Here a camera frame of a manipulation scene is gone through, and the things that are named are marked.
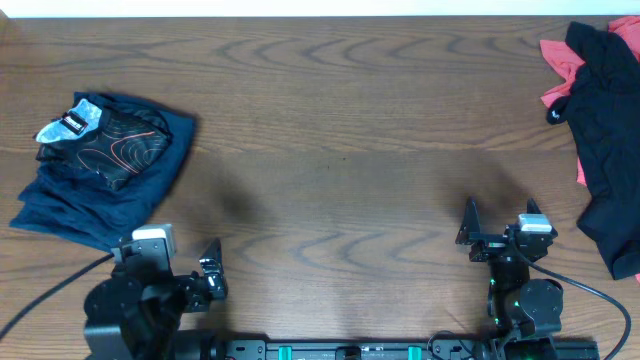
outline black label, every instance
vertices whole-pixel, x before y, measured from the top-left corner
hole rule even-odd
[[[60,123],[76,135],[82,134],[82,132],[87,128],[88,125],[86,121],[72,112],[67,113],[65,116],[63,116],[60,120]]]

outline wooden table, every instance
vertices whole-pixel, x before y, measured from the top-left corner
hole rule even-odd
[[[35,176],[31,139],[74,90],[124,92],[199,116],[193,151],[151,223],[173,223],[176,273],[223,240],[230,296],[183,328],[271,338],[475,333],[488,267],[454,245],[467,196],[490,230],[533,196],[560,236],[540,261],[605,291],[632,316],[638,284],[613,281],[575,226],[566,125],[539,96],[561,79],[540,39],[572,18],[8,21],[0,47],[0,322],[103,253],[10,229]],[[605,18],[580,18],[601,28]],[[30,313],[2,359],[83,359],[87,292],[112,265]],[[563,336],[604,356],[622,333],[608,303],[565,286]],[[618,359],[640,357],[635,331]]]

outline pink cloth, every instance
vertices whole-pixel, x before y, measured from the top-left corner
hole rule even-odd
[[[614,32],[627,43],[633,55],[640,61],[640,16],[625,16],[609,23],[609,31]],[[551,107],[554,101],[570,94],[569,89],[576,80],[578,68],[584,61],[576,55],[563,41],[540,40],[542,57],[551,65],[558,75],[566,82],[548,90],[540,98],[546,107]],[[587,181],[578,159],[578,176],[576,181],[586,186]]]

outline pile of clothes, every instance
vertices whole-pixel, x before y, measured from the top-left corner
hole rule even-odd
[[[571,23],[565,42],[541,41],[567,82],[542,101],[550,124],[567,122],[578,150],[578,182],[592,200],[578,227],[614,279],[640,273],[640,17],[609,31]]]
[[[75,93],[73,107],[35,135],[41,165],[10,226],[109,252],[162,201],[194,131],[192,116],[150,101]]]

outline white backdrop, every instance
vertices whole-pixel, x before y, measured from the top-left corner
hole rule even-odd
[[[0,0],[9,17],[629,15],[640,0]]]

